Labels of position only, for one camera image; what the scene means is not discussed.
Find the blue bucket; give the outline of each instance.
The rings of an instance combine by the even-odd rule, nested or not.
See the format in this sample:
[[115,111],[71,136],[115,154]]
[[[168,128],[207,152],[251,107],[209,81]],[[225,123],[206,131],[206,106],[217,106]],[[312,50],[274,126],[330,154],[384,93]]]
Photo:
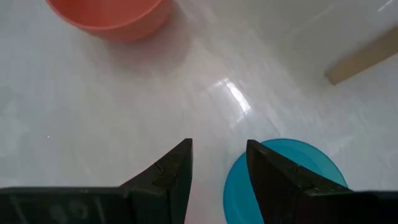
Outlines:
[[[261,143],[319,175],[347,187],[337,166],[317,148],[293,139],[271,139]],[[224,213],[228,224],[263,224],[251,187],[246,153],[232,166],[224,187]]]

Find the white tile floor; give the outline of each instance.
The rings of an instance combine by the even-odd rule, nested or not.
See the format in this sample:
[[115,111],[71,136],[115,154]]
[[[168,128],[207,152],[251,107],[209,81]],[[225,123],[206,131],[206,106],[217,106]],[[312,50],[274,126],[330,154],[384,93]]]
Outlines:
[[189,223],[224,223],[247,139],[321,149],[352,189],[398,189],[398,56],[324,70],[398,21],[396,0],[177,0],[157,36],[110,44],[44,0],[0,1],[0,185],[118,185],[194,139]]

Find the orange bucket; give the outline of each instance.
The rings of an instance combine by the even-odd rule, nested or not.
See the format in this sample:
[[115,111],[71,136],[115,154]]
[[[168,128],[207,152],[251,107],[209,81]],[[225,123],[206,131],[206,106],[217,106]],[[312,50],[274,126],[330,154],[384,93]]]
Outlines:
[[102,39],[132,42],[158,29],[172,0],[47,0],[65,21]]

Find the wooden stick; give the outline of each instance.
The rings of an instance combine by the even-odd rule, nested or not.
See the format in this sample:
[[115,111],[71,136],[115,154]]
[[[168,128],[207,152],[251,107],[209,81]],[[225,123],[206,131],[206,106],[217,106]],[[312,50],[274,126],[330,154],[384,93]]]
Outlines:
[[396,53],[398,53],[398,26],[338,62],[326,72],[326,76],[333,85],[336,85]]

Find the black robotic claw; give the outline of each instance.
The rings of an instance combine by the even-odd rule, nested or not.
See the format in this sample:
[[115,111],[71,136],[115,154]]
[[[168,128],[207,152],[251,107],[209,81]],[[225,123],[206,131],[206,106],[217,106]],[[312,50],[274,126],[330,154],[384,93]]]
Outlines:
[[398,192],[353,192],[255,140],[246,153],[264,223],[398,223]]
[[120,187],[0,190],[4,224],[183,224],[192,182],[192,139]]

